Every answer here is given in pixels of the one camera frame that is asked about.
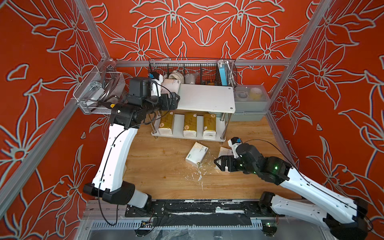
white tissue box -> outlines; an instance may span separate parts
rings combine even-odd
[[[191,164],[194,167],[199,167],[201,160],[203,160],[205,154],[207,153],[208,148],[201,145],[198,142],[195,142],[191,151],[189,151],[185,161]]]

orange floral wallpaper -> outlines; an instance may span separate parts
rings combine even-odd
[[[150,58],[289,59],[319,1],[87,0],[109,54]],[[238,82],[270,91],[283,66],[241,67]],[[127,72],[138,76],[146,69]]]
[[[384,238],[383,14],[333,1],[270,109],[304,174],[368,201],[368,239]]]
[[[73,0],[0,3],[0,187],[100,60]],[[0,239],[73,238],[105,142],[103,115],[79,110],[0,220]]]

gold tissue package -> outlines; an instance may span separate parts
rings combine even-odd
[[[184,137],[196,137],[197,136],[197,114],[185,113],[184,114]]]
[[[211,113],[204,114],[203,137],[216,137],[216,115]]]
[[[172,135],[174,125],[174,112],[170,111],[160,119],[159,133],[160,135]]]

plastic bag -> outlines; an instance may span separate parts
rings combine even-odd
[[[185,84],[196,84],[196,78],[198,75],[198,73],[188,73],[185,76]]]

white wire basket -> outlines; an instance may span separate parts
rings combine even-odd
[[[81,82],[73,92],[80,109],[84,114],[111,114],[111,109],[100,105],[98,101],[110,104],[119,101],[125,86],[123,74],[113,68],[101,72],[94,66],[88,76],[91,80]]]

